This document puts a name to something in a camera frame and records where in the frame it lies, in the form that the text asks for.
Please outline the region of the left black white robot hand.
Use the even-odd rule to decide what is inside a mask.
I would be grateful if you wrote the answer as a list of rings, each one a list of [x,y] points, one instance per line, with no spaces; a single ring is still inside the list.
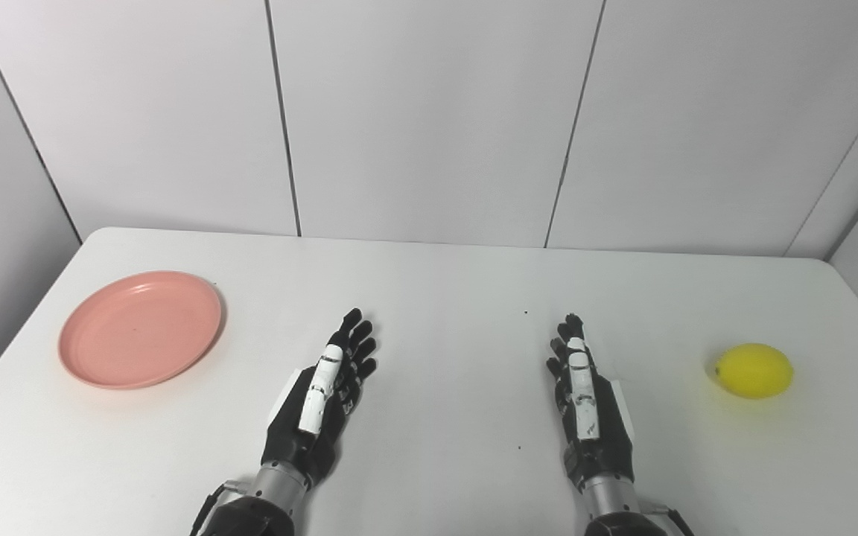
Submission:
[[[365,380],[377,369],[375,349],[372,323],[361,309],[351,309],[317,362],[296,370],[273,405],[263,465],[296,469],[308,488],[330,474],[338,441],[360,403]]]

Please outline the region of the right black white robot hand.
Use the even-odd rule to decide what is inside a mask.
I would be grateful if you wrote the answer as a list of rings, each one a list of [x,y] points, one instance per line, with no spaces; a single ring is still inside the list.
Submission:
[[[569,313],[551,340],[546,367],[565,434],[563,468],[579,492],[590,479],[611,476],[633,482],[633,444],[614,384],[598,370],[585,338],[585,323]]]

